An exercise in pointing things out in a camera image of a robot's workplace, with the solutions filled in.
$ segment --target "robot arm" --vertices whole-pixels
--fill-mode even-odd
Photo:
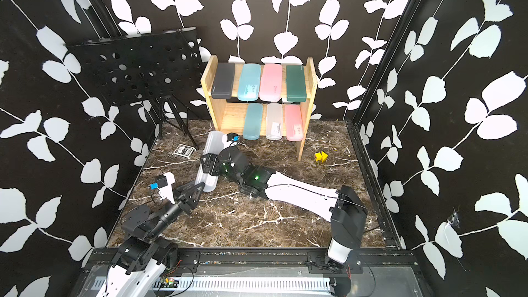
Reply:
[[[342,186],[340,190],[321,188],[294,180],[272,168],[255,166],[238,149],[238,138],[235,133],[229,133],[229,146],[218,155],[203,155],[202,173],[222,175],[236,182],[244,194],[284,201],[329,221],[332,241],[327,256],[330,260],[343,264],[350,251],[360,247],[367,217],[366,208],[353,189],[348,186]]]
[[[156,177],[156,187],[160,190],[171,186],[171,179],[166,175]],[[158,212],[152,213],[148,205],[143,204],[126,214],[122,224],[125,241],[114,255],[107,281],[97,297],[143,297],[166,268],[175,267],[178,247],[159,235],[182,212],[191,214],[204,185],[191,181],[177,187],[172,190],[170,202]]]

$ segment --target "label sticker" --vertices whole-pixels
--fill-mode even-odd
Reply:
[[[271,124],[271,135],[279,136],[281,135],[281,123],[273,122]]]
[[[298,137],[298,136],[302,136],[303,134],[303,126],[301,124],[295,124],[294,125],[294,136],[295,137]]]
[[[246,86],[246,96],[254,97],[257,95],[257,86],[255,84]]]

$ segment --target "pink pencil case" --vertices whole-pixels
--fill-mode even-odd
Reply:
[[[282,66],[265,64],[260,78],[259,97],[262,101],[277,102],[281,99]]]
[[[284,107],[284,115],[286,116],[286,139],[289,141],[301,141],[304,137],[304,129],[300,105],[287,104]]]

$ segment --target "light blue pencil case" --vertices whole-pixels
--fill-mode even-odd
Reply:
[[[260,126],[262,125],[264,107],[261,103],[250,103],[247,107],[242,136],[246,140],[256,140],[260,137]]]
[[[238,84],[237,97],[241,101],[255,101],[259,96],[260,64],[246,63]]]

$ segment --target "teal pencil case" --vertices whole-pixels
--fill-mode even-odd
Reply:
[[[303,66],[286,66],[286,99],[291,102],[306,101]]]
[[[246,63],[238,84],[237,97],[241,101],[255,101],[259,96],[260,64]]]
[[[260,126],[262,125],[262,112],[264,108],[261,103],[250,103],[247,107],[242,136],[246,140],[256,140],[260,137]]]

